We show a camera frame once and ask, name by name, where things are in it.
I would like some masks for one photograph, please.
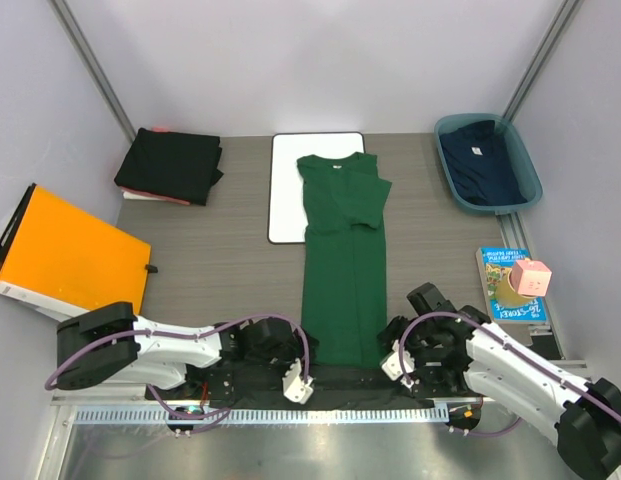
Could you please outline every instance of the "pink cube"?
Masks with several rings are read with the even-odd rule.
[[[519,295],[543,297],[548,291],[552,271],[538,260],[517,260],[512,266],[510,283]]]

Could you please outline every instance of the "black cloth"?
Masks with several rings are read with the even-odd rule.
[[[219,137],[140,128],[114,183],[119,187],[205,205],[223,173]]]
[[[457,192],[474,205],[517,205],[519,191],[503,135],[494,120],[471,123],[441,135],[448,171]]]

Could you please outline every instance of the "gray table surface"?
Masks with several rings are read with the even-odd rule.
[[[299,318],[304,245],[267,240],[271,137],[224,138],[225,173],[205,207],[124,201],[118,226],[152,245],[142,314],[203,326],[252,313]],[[500,246],[494,217],[454,204],[428,134],[366,135],[380,176],[393,182],[384,216],[388,316],[414,312],[405,299],[424,282],[457,306],[484,308],[475,252]]]

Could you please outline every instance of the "gray wall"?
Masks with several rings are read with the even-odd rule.
[[[33,181],[114,222],[126,147],[47,2],[0,1],[0,234]],[[0,297],[2,480],[32,478],[55,352],[55,322]]]
[[[584,2],[515,125],[544,187],[524,223],[562,343],[621,387],[621,0]]]
[[[431,132],[501,112],[560,0],[68,0],[136,127]]]

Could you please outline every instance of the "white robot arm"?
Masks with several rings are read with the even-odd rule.
[[[438,380],[460,395],[504,405],[547,437],[581,478],[602,480],[621,465],[621,392],[615,385],[564,371],[475,308],[456,311],[432,284],[408,299],[420,317],[397,317],[382,333],[386,347],[392,345],[381,365],[391,379],[409,389],[427,384],[420,366],[436,358]]]
[[[305,333],[298,327],[286,325],[280,318],[264,319],[266,336],[268,322],[279,324],[284,339],[293,338],[286,354],[289,369],[282,378],[283,395],[291,402],[304,404],[313,393],[312,377],[302,372],[301,361],[309,348]],[[188,366],[204,369],[215,365],[224,356],[232,358],[239,349],[239,332],[255,328],[251,319],[219,327],[188,328],[161,324],[134,315],[126,302],[115,303],[61,323],[57,328],[58,363],[76,357],[68,368],[57,376],[54,387],[77,390],[102,383],[149,384],[162,390],[179,387],[187,380]],[[297,330],[297,341],[293,335]],[[120,336],[100,348],[78,354],[95,340]],[[254,339],[254,335],[242,335]],[[296,349],[304,345],[303,351]]]

